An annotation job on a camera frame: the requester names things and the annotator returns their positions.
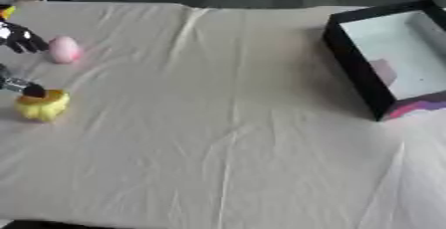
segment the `table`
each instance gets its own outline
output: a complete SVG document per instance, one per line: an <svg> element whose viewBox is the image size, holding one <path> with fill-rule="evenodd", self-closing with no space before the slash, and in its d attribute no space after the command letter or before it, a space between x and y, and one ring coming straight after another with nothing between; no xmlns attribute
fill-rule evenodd
<svg viewBox="0 0 446 229"><path fill-rule="evenodd" d="M0 97L0 217L141 228L442 228L446 111L387 122L321 42L348 10L29 3L11 21L86 49L0 50L68 90L53 123Z"/></svg>

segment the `open box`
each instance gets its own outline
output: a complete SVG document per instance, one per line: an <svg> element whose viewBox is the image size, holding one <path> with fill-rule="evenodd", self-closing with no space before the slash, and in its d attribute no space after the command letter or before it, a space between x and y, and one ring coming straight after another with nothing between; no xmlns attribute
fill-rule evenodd
<svg viewBox="0 0 446 229"><path fill-rule="evenodd" d="M446 108L446 13L434 2L333 14L324 40L376 119Z"/></svg>

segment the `yellow object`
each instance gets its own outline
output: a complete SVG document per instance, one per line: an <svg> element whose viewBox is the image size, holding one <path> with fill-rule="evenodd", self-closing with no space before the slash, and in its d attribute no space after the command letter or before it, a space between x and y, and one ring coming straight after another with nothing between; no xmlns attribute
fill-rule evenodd
<svg viewBox="0 0 446 229"><path fill-rule="evenodd" d="M14 11L16 11L16 7L15 6L11 6L9 8L0 10L0 16L6 20L9 17L11 17L11 15L14 13Z"/></svg>
<svg viewBox="0 0 446 229"><path fill-rule="evenodd" d="M52 121L67 108L69 101L68 93L62 90L48 90L44 98L18 98L16 109L26 118Z"/></svg>

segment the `robotic arm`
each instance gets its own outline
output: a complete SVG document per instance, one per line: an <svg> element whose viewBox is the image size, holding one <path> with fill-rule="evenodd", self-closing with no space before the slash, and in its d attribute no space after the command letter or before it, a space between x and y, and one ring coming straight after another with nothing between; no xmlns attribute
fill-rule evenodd
<svg viewBox="0 0 446 229"><path fill-rule="evenodd" d="M48 50L48 44L42 38L26 27L7 22L5 17L3 14L0 15L0 46L6 45L16 53L24 51L36 53ZM35 98L44 98L46 95L42 86L14 78L8 68L2 64L0 64L0 90L9 90Z"/></svg>
<svg viewBox="0 0 446 229"><path fill-rule="evenodd" d="M6 66L2 64L0 64L0 90L9 90L34 98L44 98L46 95L46 91L42 86L14 78Z"/></svg>

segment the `beige cloth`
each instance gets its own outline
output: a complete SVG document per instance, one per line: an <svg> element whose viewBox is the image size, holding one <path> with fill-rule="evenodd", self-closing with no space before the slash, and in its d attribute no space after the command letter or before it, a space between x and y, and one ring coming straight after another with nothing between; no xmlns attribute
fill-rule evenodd
<svg viewBox="0 0 446 229"><path fill-rule="evenodd" d="M446 111L372 121L321 42L341 10L24 5L12 22L72 36L86 54L61 66L0 49L19 76L73 99L57 121L33 123L1 93L0 216L443 228Z"/></svg>

